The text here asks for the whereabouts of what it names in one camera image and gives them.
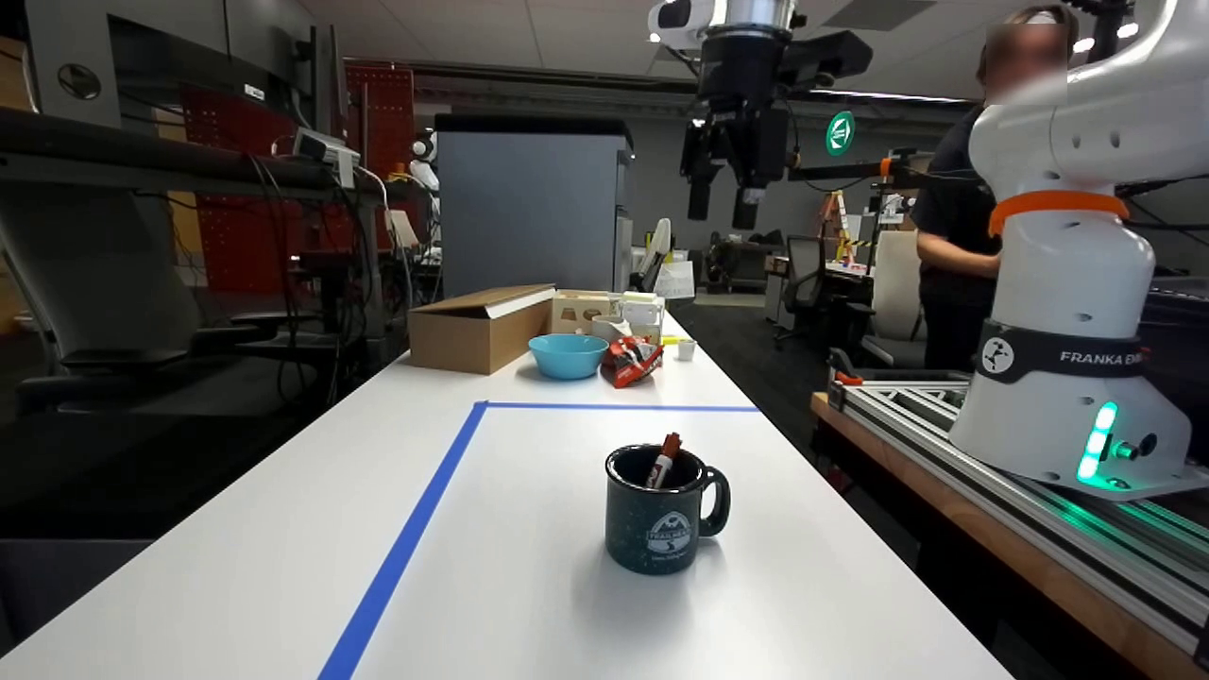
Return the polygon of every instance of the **person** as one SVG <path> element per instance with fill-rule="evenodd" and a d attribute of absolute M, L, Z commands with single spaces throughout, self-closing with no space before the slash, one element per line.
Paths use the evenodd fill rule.
<path fill-rule="evenodd" d="M 1062 5 L 1034 5 L 1007 18 L 1007 25 L 1060 24 L 1062 68 L 1075 59 L 1076 18 Z M 973 128 L 987 107 L 987 48 L 979 59 L 974 111 L 960 118 L 936 144 L 930 179 L 915 196 L 910 218 L 917 223 L 927 311 L 927 365 L 930 370 L 974 370 L 983 322 L 994 307 L 997 238 L 987 233 L 994 191 L 973 165 Z"/>

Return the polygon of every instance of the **ceiling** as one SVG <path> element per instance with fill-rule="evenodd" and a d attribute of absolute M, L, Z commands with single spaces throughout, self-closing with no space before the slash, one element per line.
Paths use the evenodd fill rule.
<path fill-rule="evenodd" d="M 343 55 L 691 81 L 679 59 L 647 39 L 654 5 L 657 0 L 303 0 L 315 18 L 335 25 Z M 910 5 L 915 16 L 898 10 L 898 25 L 873 31 L 887 24 L 887 5 Z M 1029 0 L 799 0 L 809 25 L 795 34 L 815 39 L 851 25 L 869 40 L 873 68 L 835 86 L 965 99 L 979 64 L 983 25 L 1024 5 Z"/>

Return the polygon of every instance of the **mug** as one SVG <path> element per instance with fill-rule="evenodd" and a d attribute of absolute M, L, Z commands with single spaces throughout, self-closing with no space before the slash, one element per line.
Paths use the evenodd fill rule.
<path fill-rule="evenodd" d="M 639 575 L 687 570 L 699 539 L 728 521 L 728 481 L 679 448 L 663 487 L 647 487 L 663 447 L 625 447 L 605 458 L 608 514 L 605 552 Z M 703 494 L 715 487 L 715 509 L 703 516 Z"/>

